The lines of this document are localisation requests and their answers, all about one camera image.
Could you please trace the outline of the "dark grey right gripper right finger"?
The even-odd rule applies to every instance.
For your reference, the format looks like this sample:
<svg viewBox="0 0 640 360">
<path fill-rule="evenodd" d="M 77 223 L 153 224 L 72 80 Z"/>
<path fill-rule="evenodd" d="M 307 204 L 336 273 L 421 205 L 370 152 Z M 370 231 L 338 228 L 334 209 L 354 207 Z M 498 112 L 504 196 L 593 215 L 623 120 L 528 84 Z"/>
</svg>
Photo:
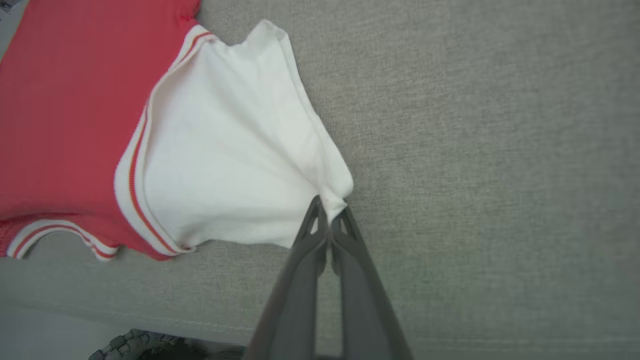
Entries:
<svg viewBox="0 0 640 360">
<path fill-rule="evenodd" d="M 330 225 L 333 270 L 340 278 L 342 358 L 414 358 L 349 207 Z"/>
</svg>

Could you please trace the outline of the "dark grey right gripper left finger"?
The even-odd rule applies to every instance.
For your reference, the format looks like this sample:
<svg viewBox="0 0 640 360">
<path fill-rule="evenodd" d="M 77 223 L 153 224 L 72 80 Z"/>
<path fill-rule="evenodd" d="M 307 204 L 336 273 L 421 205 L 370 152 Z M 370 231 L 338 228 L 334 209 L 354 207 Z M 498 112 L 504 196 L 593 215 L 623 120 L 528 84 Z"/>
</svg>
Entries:
<svg viewBox="0 0 640 360">
<path fill-rule="evenodd" d="M 314 360 L 318 278 L 326 267 L 328 222 L 315 196 L 243 358 Z"/>
</svg>

